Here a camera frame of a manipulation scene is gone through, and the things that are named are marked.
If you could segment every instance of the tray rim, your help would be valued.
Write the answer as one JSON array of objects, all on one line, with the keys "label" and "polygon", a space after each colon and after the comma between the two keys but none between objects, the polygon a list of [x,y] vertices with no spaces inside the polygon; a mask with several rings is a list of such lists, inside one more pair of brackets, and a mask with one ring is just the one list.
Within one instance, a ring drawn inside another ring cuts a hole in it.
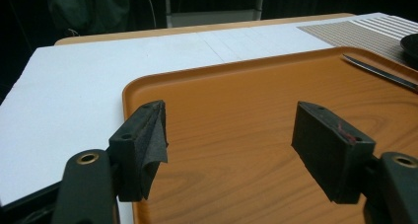
[{"label": "tray rim", "polygon": [[[344,60],[343,54],[347,54],[347,55],[351,55],[351,54],[359,55],[360,54],[366,58],[372,58],[375,62],[378,62],[379,64],[384,65],[387,69],[395,71],[394,74],[396,76],[401,77],[401,78],[403,78],[404,76],[409,76],[409,77],[412,76],[414,77],[413,81],[415,83],[418,83],[418,70],[415,70],[406,65],[400,64],[396,61],[393,61],[392,59],[386,58],[382,55],[376,54],[364,48],[352,47],[352,46],[338,46],[338,47],[327,48],[327,49],[318,49],[318,50],[304,51],[304,52],[291,53],[291,54],[274,55],[274,56],[268,56],[268,57],[228,62],[228,63],[223,63],[223,64],[208,65],[208,66],[195,67],[195,68],[189,68],[189,69],[181,69],[181,70],[175,70],[175,71],[170,71],[170,72],[142,76],[142,77],[132,80],[123,88],[123,91],[122,91],[123,116],[124,116],[124,119],[128,119],[130,116],[128,108],[127,108],[126,100],[128,99],[129,90],[131,90],[132,87],[135,88],[136,84],[138,83],[150,86],[155,83],[154,81],[156,79],[159,81],[165,81],[165,82],[181,81],[178,79],[178,77],[183,77],[184,75],[186,75],[185,77],[188,77],[188,78],[192,76],[206,78],[206,77],[209,77],[210,75],[216,75],[220,73],[224,74],[227,72],[234,72],[236,70],[240,70],[240,71],[251,70],[253,68],[253,66],[249,65],[249,63],[251,62],[277,60],[279,61],[278,63],[286,64],[286,63],[291,63],[292,62],[291,59],[294,57],[298,57],[298,56],[303,56],[303,57],[308,58],[308,59],[302,60],[302,61],[306,61],[310,59],[315,59],[317,57],[321,57],[324,54],[329,54],[331,56],[332,54],[337,54],[337,53],[340,55],[339,58],[341,60]],[[370,72],[365,71],[365,73],[372,74],[375,77],[380,77]]]}]

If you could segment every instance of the wooden tray surface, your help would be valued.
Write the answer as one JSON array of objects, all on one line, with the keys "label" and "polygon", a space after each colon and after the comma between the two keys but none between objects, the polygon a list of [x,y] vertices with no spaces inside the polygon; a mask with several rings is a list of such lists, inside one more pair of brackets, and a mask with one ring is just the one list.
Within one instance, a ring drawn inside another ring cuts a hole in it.
[{"label": "wooden tray surface", "polygon": [[418,72],[338,47],[139,78],[124,114],[164,100],[169,162],[136,223],[363,223],[329,202],[291,147],[297,101],[324,106],[377,141],[376,156],[418,157],[418,95],[367,73],[348,54],[415,83]]}]

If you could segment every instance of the black mechanical part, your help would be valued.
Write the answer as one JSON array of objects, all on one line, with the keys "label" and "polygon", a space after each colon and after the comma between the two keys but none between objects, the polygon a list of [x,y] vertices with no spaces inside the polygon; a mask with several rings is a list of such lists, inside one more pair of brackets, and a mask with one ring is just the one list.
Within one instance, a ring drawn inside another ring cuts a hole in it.
[{"label": "black mechanical part", "polygon": [[366,223],[418,223],[418,160],[373,156],[375,142],[328,109],[298,102],[292,146],[331,201],[366,198]]},{"label": "black mechanical part", "polygon": [[21,199],[0,210],[0,223],[43,224],[49,223],[55,210],[60,182]]},{"label": "black mechanical part", "polygon": [[52,223],[119,223],[115,195],[106,151],[76,154],[65,167]]},{"label": "black mechanical part", "polygon": [[375,141],[328,109],[299,102],[292,146],[329,200],[357,203]]},{"label": "black mechanical part", "polygon": [[148,198],[160,162],[168,161],[167,146],[163,101],[143,105],[113,134],[107,153],[120,166],[120,201]]}]

